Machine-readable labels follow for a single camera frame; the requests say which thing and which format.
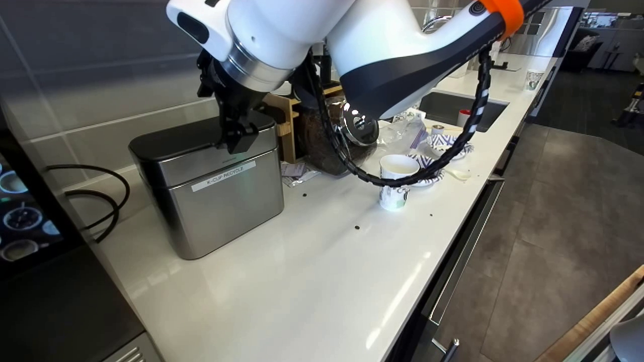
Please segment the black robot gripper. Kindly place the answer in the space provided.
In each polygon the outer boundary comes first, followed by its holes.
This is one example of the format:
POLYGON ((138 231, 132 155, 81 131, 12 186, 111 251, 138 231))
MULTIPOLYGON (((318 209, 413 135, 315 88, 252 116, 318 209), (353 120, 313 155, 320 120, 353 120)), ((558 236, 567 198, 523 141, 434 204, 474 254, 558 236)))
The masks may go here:
POLYGON ((217 101, 220 120, 228 132, 228 150, 246 153, 258 136, 258 126, 250 120, 250 111, 264 101, 264 93, 238 85, 208 50, 199 52, 196 66, 199 70, 198 95, 217 101))

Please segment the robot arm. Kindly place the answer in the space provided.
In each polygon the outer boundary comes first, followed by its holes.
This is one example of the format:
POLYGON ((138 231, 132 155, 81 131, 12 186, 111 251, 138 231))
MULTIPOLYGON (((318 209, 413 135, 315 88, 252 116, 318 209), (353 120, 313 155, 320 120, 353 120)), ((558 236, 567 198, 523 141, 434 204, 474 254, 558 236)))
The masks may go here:
POLYGON ((325 44, 351 107, 377 120, 409 108, 549 0, 472 0, 421 31, 409 0, 168 0, 166 16, 199 49, 204 88, 221 102, 221 141, 247 150, 255 102, 292 82, 325 44))

